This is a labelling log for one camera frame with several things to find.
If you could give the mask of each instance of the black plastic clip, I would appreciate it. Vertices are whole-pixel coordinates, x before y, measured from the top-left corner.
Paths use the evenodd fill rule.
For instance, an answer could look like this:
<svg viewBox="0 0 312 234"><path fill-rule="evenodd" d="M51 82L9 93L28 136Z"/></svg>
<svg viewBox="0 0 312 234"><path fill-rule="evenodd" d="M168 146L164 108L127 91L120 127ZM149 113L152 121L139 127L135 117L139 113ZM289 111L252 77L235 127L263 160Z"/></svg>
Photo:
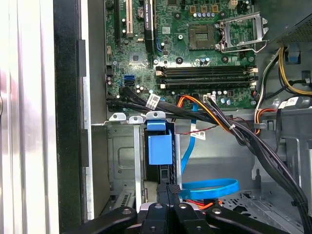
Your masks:
<svg viewBox="0 0 312 234"><path fill-rule="evenodd" d="M292 201L292 206L307 206L307 202L296 202Z"/></svg>

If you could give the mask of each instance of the orange wire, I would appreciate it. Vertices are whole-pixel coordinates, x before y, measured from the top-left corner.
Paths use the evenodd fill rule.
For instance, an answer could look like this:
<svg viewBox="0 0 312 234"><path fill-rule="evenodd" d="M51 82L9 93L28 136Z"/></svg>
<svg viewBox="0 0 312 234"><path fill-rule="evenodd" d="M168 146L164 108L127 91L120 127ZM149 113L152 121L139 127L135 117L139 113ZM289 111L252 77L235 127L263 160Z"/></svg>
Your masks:
<svg viewBox="0 0 312 234"><path fill-rule="evenodd" d="M260 116L261 116L264 112L275 112L275 111L276 111L276 109L272 109L272 108L262 109L262 110L258 111L257 116L256 116L256 121L257 121L257 123L260 122ZM260 131L261 131L261 130L258 129L258 130L256 131L255 134L256 134L256 135L259 134Z"/></svg>
<svg viewBox="0 0 312 234"><path fill-rule="evenodd" d="M218 123L218 125L220 125L225 131L231 133L230 130L227 129L226 127L224 127L224 125L217 119L217 117L214 115L214 113L213 113L211 110L209 110L205 105L203 105L200 101L198 101L196 98L191 97L191 96L188 96L188 95L183 95L183 96L181 97L181 99L182 99L183 97L185 97L186 99L191 100L191 101L197 103L203 110L205 110L206 112L209 113L209 115Z"/></svg>

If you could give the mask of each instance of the pci express slot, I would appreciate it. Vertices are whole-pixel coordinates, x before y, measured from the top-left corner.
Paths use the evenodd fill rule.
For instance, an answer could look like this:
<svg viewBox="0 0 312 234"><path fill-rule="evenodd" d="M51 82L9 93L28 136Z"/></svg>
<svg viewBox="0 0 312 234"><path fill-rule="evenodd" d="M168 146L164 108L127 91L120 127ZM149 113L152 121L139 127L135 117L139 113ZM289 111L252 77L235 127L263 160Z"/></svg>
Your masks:
<svg viewBox="0 0 312 234"><path fill-rule="evenodd" d="M156 80L161 89L207 89L249 87L256 76L236 78L159 78Z"/></svg>
<svg viewBox="0 0 312 234"><path fill-rule="evenodd" d="M117 42L118 48L120 48L120 7L119 0L114 0L114 33L115 41Z"/></svg>
<svg viewBox="0 0 312 234"><path fill-rule="evenodd" d="M198 78L198 77L237 77L250 76L254 67L249 66L216 66L216 67L156 67L156 76L166 78Z"/></svg>
<svg viewBox="0 0 312 234"><path fill-rule="evenodd" d="M133 38L132 0L126 0L127 37Z"/></svg>

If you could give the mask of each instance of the metal frame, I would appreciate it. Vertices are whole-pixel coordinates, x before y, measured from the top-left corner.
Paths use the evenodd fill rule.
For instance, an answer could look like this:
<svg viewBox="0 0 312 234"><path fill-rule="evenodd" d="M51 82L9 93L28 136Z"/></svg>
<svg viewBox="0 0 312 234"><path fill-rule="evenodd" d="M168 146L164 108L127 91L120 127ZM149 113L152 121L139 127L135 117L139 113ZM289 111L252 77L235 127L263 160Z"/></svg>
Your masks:
<svg viewBox="0 0 312 234"><path fill-rule="evenodd" d="M242 22L245 20L251 20L255 19L255 31L257 38L255 40L251 41L241 41L236 45L232 45L231 42L231 36L230 36L230 30L231 30L231 23L233 22ZM260 12L255 12L252 14L248 14L245 16L240 16L236 18L221 20L219 24L216 24L216 28L220 28L222 30L223 38L221 40L221 47L219 45L216 45L216 48L220 49L222 53L232 53L233 51L225 51L226 49L231 49L239 46L246 46L246 45L252 45L259 42L265 42L265 45L260 49L262 50L267 45L267 40L263 40L264 35L268 32L267 27L263 27L264 24L268 23L268 21L260 16ZM253 48L250 49L244 49L240 51L247 51L247 50L253 50L255 53L260 52L260 50L255 51Z"/></svg>
<svg viewBox="0 0 312 234"><path fill-rule="evenodd" d="M0 233L58 233L53 1L0 1Z"/></svg>

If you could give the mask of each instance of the blue plastic latch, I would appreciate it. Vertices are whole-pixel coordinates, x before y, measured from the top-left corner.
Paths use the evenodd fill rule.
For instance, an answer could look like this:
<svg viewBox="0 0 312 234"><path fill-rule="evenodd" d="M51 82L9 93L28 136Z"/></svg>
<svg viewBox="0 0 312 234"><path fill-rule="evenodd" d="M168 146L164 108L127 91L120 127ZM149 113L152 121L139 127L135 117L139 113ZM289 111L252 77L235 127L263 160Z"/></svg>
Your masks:
<svg viewBox="0 0 312 234"><path fill-rule="evenodd" d="M148 131L165 131L164 120L147 121ZM168 129L167 135L148 136L148 157L150 165L172 164L172 133Z"/></svg>
<svg viewBox="0 0 312 234"><path fill-rule="evenodd" d="M164 120L147 121L147 131L165 131L166 122Z"/></svg>

